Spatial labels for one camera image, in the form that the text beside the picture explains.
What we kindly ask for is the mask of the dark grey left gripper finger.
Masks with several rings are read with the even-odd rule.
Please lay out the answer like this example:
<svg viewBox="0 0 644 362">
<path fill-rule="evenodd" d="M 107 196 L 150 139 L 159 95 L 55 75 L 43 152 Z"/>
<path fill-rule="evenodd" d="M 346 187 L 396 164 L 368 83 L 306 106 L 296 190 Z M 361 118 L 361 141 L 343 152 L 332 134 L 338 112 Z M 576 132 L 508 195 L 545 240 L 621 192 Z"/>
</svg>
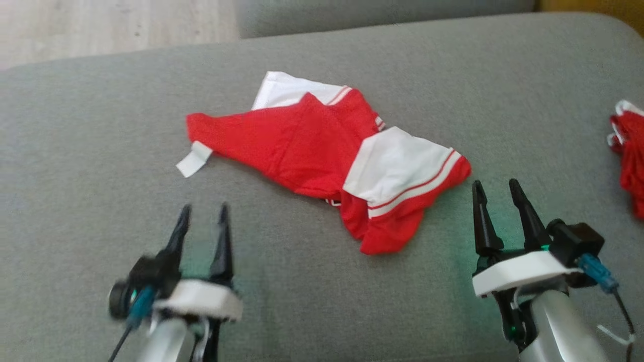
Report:
<svg viewBox="0 0 644 362">
<path fill-rule="evenodd" d="M 231 242 L 230 214 L 227 203 L 223 203 L 217 222 L 217 243 L 214 259 L 209 269 L 209 281 L 219 286 L 233 287 L 234 255 Z"/>
<path fill-rule="evenodd" d="M 180 263 L 183 254 L 184 241 L 189 230 L 192 206 L 186 204 L 182 208 L 179 219 L 171 232 L 166 247 L 159 252 L 163 260 L 163 275 L 166 280 L 178 281 L 181 276 Z"/>
</svg>

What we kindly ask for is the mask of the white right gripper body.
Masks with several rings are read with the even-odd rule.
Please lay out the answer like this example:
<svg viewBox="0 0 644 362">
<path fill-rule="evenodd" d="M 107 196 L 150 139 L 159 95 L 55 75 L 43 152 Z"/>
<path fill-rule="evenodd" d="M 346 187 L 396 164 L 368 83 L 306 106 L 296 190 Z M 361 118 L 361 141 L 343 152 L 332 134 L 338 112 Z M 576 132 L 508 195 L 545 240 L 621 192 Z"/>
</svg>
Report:
<svg viewBox="0 0 644 362">
<path fill-rule="evenodd" d="M 522 311 L 518 302 L 522 291 L 539 294 L 554 290 L 556 284 L 566 287 L 565 278 L 581 273 L 581 269 L 562 265 L 547 250 L 514 256 L 492 266 L 485 266 L 487 261 L 485 257 L 478 261 L 478 270 L 472 278 L 474 293 L 479 298 L 495 299 L 505 339 L 522 352 L 537 337 L 531 312 Z"/>
</svg>

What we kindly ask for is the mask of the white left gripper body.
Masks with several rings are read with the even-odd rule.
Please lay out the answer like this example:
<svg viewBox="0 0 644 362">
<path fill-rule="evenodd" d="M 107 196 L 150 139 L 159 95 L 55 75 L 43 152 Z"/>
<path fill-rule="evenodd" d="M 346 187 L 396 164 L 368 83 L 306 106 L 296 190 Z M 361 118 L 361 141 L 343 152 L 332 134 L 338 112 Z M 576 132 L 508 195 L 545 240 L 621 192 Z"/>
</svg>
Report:
<svg viewBox="0 0 644 362">
<path fill-rule="evenodd" d="M 228 321 L 239 321 L 244 311 L 242 300 L 232 288 L 202 280 L 179 281 L 169 297 L 156 300 L 152 307 Z"/>
</svg>

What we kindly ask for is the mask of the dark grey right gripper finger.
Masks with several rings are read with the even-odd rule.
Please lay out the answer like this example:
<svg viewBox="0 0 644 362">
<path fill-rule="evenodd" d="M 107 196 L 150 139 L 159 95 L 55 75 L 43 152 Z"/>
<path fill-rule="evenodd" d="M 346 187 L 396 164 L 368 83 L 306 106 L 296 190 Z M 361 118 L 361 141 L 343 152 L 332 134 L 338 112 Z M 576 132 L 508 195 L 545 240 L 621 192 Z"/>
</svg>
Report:
<svg viewBox="0 0 644 362">
<path fill-rule="evenodd" d="M 520 215 L 524 234 L 524 249 L 542 250 L 544 246 L 550 245 L 550 236 L 517 179 L 509 180 L 509 190 L 513 204 Z"/>
<path fill-rule="evenodd" d="M 472 193 L 475 252 L 481 257 L 489 257 L 504 249 L 505 245 L 493 226 L 486 193 L 478 179 L 472 184 Z"/>
</svg>

